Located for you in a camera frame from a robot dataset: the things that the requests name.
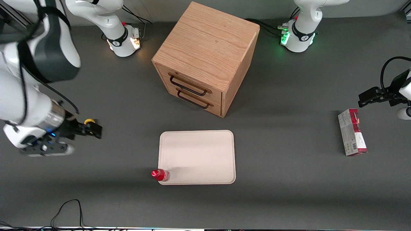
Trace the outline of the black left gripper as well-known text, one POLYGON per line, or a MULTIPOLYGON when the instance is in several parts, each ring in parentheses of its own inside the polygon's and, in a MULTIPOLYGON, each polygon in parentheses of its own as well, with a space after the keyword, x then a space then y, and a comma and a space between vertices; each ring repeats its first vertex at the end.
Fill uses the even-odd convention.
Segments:
POLYGON ((388 87, 384 86, 384 73, 381 74, 381 88, 372 87, 359 95, 358 106, 363 108, 369 104, 382 103, 388 100, 389 106, 409 104, 409 100, 399 93, 405 84, 410 71, 405 71, 396 76, 388 87))

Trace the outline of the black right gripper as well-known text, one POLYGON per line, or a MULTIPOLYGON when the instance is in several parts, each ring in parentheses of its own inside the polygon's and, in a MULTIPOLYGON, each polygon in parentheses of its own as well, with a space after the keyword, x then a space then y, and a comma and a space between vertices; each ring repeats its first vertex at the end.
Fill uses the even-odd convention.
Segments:
POLYGON ((80 123, 78 120, 64 119, 60 125, 60 137, 75 140, 76 136, 93 136, 97 139, 102 138, 102 127, 96 123, 80 123))

